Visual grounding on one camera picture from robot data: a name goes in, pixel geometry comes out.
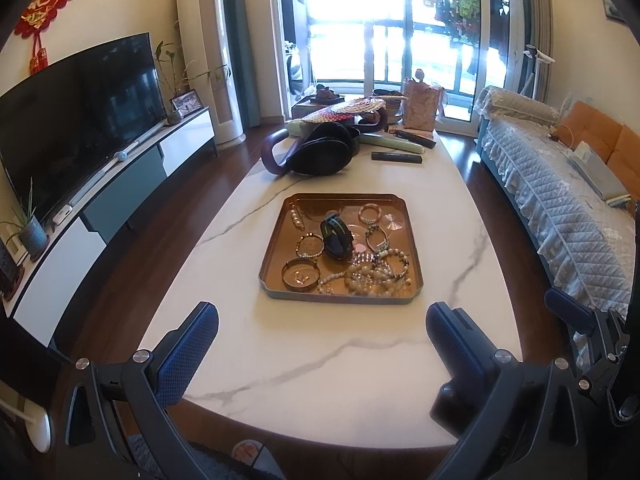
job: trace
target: wooden floor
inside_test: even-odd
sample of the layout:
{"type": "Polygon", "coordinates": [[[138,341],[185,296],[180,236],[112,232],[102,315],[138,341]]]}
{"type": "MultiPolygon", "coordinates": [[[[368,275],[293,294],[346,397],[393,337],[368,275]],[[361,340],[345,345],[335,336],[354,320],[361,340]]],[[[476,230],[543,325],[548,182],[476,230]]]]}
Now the wooden floor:
{"type": "MultiPolygon", "coordinates": [[[[162,298],[212,218],[259,159],[262,139],[273,127],[246,132],[246,142],[213,156],[196,156],[154,209],[152,220],[104,276],[90,314],[69,350],[76,360],[126,360],[137,348],[162,298]]],[[[562,355],[560,325],[543,306],[548,281],[520,219],[488,169],[479,164],[473,139],[443,134],[476,202],[500,261],[513,303],[524,359],[548,363],[562,355]]],[[[60,416],[65,374],[54,400],[54,424],[60,416]]],[[[169,409],[178,429],[190,441],[230,452],[244,438],[264,442],[289,480],[425,479],[448,449],[380,451],[320,446],[255,430],[207,412],[187,401],[169,409]]],[[[128,431],[132,418],[123,413],[128,431]]],[[[50,456],[40,458],[44,478],[53,478],[50,456]]]]}

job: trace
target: glass door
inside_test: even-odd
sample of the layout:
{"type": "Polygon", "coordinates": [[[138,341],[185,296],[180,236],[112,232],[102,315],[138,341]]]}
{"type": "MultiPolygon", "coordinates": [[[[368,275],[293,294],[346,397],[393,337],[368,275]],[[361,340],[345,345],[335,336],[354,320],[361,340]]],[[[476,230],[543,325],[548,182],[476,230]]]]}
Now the glass door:
{"type": "Polygon", "coordinates": [[[475,134],[474,97],[516,67],[510,0],[306,0],[315,80],[340,93],[400,89],[421,68],[443,86],[440,129],[475,134]]]}

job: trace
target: slipper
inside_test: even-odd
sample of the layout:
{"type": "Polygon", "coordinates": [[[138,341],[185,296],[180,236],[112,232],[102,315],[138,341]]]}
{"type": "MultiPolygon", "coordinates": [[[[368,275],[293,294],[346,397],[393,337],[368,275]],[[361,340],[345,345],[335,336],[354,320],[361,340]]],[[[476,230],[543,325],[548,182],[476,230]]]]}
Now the slipper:
{"type": "Polygon", "coordinates": [[[271,452],[257,440],[242,440],[238,442],[231,450],[231,458],[239,460],[240,462],[243,462],[253,467],[254,469],[264,471],[265,473],[270,473],[274,476],[277,476],[278,478],[281,478],[282,480],[286,480],[284,473],[278,466],[278,463],[276,462],[276,459],[274,459],[271,452]],[[238,458],[238,450],[247,444],[250,444],[251,446],[253,446],[253,448],[255,448],[255,450],[257,450],[257,455],[247,451],[245,452],[245,454],[248,456],[245,459],[238,458]]]}

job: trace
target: tv screen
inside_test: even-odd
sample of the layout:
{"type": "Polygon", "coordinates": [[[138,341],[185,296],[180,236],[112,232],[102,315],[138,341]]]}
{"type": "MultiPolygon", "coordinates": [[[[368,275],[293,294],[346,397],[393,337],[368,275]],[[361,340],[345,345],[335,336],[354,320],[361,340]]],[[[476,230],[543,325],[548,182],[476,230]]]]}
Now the tv screen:
{"type": "Polygon", "coordinates": [[[115,152],[164,117],[148,34],[53,63],[0,96],[0,156],[45,221],[115,152]]]}

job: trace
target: picture frame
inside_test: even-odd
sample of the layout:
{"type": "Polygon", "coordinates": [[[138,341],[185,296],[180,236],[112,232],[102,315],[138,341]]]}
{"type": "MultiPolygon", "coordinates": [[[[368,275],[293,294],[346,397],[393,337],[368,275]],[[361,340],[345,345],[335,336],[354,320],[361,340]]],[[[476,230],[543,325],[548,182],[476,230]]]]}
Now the picture frame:
{"type": "Polygon", "coordinates": [[[607,16],[607,19],[611,20],[612,22],[618,22],[618,23],[622,23],[623,25],[626,25],[626,22],[622,17],[622,14],[620,14],[620,11],[616,8],[613,2],[611,0],[603,0],[603,2],[604,2],[604,13],[607,16]]]}
{"type": "Polygon", "coordinates": [[[171,104],[175,110],[180,110],[185,116],[204,108],[195,90],[189,90],[185,94],[173,97],[171,104]]]}

